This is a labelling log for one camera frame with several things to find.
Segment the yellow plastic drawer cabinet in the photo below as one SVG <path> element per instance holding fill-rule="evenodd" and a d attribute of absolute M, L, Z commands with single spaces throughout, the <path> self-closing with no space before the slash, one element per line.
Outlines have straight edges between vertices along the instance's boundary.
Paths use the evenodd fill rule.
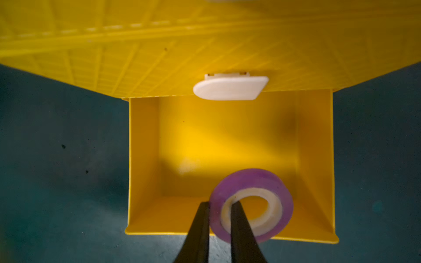
<path fill-rule="evenodd" d="M 228 175 L 336 244 L 333 93 L 421 60 L 420 1 L 2 1 L 1 64 L 129 105 L 128 235 L 184 235 Z"/>

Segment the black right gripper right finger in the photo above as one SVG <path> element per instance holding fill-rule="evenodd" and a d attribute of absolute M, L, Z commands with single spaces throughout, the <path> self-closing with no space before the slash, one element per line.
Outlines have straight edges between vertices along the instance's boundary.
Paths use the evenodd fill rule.
<path fill-rule="evenodd" d="M 231 206 L 231 262 L 267 263 L 251 230 L 241 202 Z"/>

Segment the purple tape roll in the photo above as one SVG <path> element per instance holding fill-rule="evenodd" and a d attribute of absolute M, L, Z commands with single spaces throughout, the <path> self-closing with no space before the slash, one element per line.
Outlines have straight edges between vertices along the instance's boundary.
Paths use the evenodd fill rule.
<path fill-rule="evenodd" d="M 249 221 L 258 243 L 275 237 L 292 218 L 292 195 L 276 174 L 263 169 L 234 172 L 215 187 L 209 199 L 209 224 L 221 240 L 231 242 L 231 205 L 246 197 L 260 197 L 268 202 L 264 214 Z"/>

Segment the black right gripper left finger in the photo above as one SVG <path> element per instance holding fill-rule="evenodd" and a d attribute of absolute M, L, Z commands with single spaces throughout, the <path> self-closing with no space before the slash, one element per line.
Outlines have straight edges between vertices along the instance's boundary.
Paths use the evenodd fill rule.
<path fill-rule="evenodd" d="M 208 263 L 208 260 L 209 202 L 202 202 L 174 263 Z"/>

